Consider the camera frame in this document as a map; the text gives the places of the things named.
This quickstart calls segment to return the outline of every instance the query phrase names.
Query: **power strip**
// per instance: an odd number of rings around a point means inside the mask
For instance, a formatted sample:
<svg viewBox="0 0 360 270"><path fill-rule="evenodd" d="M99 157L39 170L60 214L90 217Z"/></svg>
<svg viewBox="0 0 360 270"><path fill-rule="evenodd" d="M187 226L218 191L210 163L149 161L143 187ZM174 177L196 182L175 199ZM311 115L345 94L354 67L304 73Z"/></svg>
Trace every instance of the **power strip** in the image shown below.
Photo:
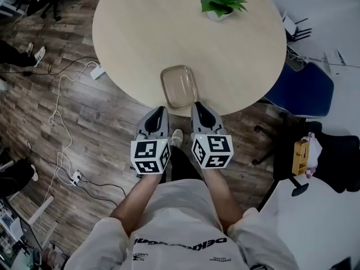
<svg viewBox="0 0 360 270"><path fill-rule="evenodd" d="M76 170L75 173L73 174L73 178L71 179L71 184L76 186L79 183L81 177L82 177L81 172L79 170Z"/></svg>
<svg viewBox="0 0 360 270"><path fill-rule="evenodd" d="M96 80L104 73L105 73L104 67L102 67L102 65L98 65L98 67L96 67L94 70L90 72L90 76L93 80Z"/></svg>

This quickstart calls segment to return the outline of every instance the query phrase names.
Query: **white pot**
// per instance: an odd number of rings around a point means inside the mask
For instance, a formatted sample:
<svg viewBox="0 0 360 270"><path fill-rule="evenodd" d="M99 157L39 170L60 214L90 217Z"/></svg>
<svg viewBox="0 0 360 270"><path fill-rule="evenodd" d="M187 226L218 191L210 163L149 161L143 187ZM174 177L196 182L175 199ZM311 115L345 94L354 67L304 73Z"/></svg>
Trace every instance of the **white pot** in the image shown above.
<svg viewBox="0 0 360 270"><path fill-rule="evenodd" d="M233 13L233 11L229 14L224 14L224 15L221 15L220 17L215 13L215 11L208 11L206 12L206 14L208 14L208 17L210 20L213 20L213 21L222 21L224 20L225 18L229 17L231 14Z"/></svg>

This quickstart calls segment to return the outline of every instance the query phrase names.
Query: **plastic tray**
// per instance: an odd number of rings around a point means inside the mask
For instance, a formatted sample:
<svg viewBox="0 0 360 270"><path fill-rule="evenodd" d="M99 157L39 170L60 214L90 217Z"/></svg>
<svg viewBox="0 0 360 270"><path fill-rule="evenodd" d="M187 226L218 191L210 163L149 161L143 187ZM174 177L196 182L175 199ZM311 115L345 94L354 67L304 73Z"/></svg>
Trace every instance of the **plastic tray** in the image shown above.
<svg viewBox="0 0 360 270"><path fill-rule="evenodd" d="M166 68L160 78L166 102L171 109L182 110L197 101L197 89L189 67L178 65Z"/></svg>

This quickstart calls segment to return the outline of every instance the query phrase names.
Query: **round table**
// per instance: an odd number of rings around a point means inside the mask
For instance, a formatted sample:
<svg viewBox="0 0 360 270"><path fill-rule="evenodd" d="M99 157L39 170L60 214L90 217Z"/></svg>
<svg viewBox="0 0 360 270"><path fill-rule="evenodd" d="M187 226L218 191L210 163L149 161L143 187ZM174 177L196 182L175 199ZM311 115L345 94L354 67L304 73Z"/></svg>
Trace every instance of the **round table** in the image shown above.
<svg viewBox="0 0 360 270"><path fill-rule="evenodd" d="M100 0L93 20L97 57L127 94L166 106L160 73L191 68L199 100L218 114L241 110L274 85L285 62L286 37L271 0L247 0L249 12L221 22L200 0ZM191 108L172 114L190 116Z"/></svg>

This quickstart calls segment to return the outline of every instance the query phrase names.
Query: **laminate floor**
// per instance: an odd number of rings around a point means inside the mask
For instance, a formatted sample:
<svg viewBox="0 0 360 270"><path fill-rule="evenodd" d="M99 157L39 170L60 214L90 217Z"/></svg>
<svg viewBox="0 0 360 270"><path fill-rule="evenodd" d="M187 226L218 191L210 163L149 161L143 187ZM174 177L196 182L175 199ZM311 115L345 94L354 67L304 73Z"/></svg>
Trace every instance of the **laminate floor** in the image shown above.
<svg viewBox="0 0 360 270"><path fill-rule="evenodd" d="M47 73L49 64L53 64L52 73L56 73L75 59L83 56L96 58L92 19L98 1L61 2L62 19L59 22L52 19L51 11L46 19L41 19L39 13L24 16L12 27L16 18L0 20L1 39L22 51L29 42L34 43L34 51L45 45L47 53L43 61L36 69L29 68L36 73ZM74 79L92 60L79 60L62 74ZM0 69L22 70L5 64ZM130 142L137 123L150 109L129 97L108 76L91 79L92 69L93 66L89 66L75 82L66 78L61 80L58 110L73 138L65 153L71 160L71 172L78 169L92 182L114 183L128 193L138 181L135 171L130 169ZM9 91L0 98L3 144L10 146L11 156L18 159L29 155L26 146L29 141L33 151L55 163L57 153L70 143L59 116L55 117L53 125L49 124L49 117L55 110L60 75L1 76L10 85ZM271 160L257 167L251 164L254 158L265 154L272 143L264 134L255 133L254 126L261 125L277 134L281 126L278 113L274 106L256 103L223 117L235 147L233 159L223 173L244 208L257 206L272 183ZM170 127L172 131L176 128L184 130L183 149L190 156L190 119L170 116ZM32 154L30 159L38 169L39 181L30 181L12 200L13 206L28 217L43 202L55 169L36 154ZM64 167L69 167L67 161L64 161ZM69 181L63 171L59 171L59 176L65 182ZM83 182L79 185L94 196L112 199L116 203L124 198L121 189L113 186L97 187ZM67 254L71 254L94 224L114 208L112 203L94 200L81 188L67 186L58 178L53 180L49 192L55 200L43 214L43 223L41 226L37 223L36 229L42 239L52 221L58 221L51 240Z"/></svg>

